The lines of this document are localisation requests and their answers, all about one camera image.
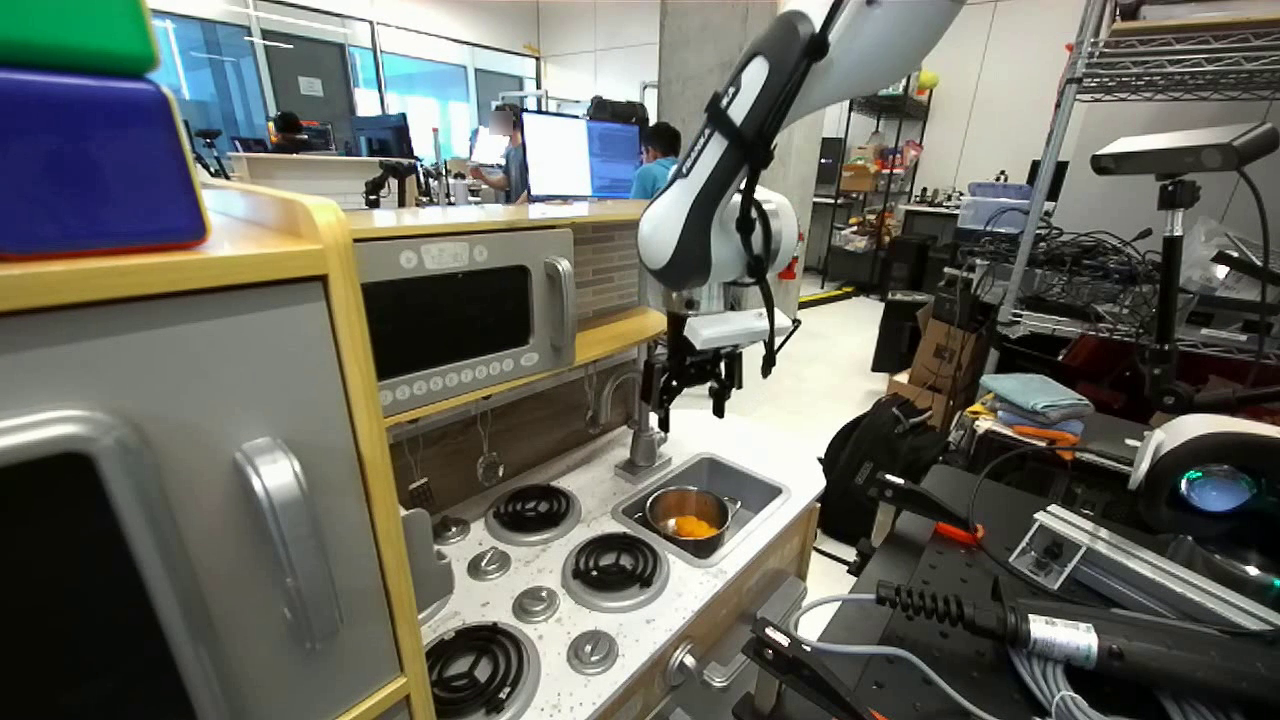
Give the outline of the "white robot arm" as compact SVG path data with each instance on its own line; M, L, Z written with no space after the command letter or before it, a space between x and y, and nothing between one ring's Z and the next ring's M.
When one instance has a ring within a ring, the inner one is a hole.
M777 368L795 319L777 306L777 272L795 258L795 214L758 184L777 135L836 100L904 82L948 31L965 0L831 0L811 19L778 13L709 95L659 195L637 225L644 272L667 295L667 346L644 361L639 424L667 428L684 388L712 411L742 384L738 354Z

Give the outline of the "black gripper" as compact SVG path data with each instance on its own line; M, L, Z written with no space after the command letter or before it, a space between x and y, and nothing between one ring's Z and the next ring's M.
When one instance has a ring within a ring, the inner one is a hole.
M734 350L694 350L687 335L687 318L667 313L667 335L644 356L644 395L656 428L671 428L671 401L684 388L709 384L712 418L725 421L733 392L742 384L742 356Z

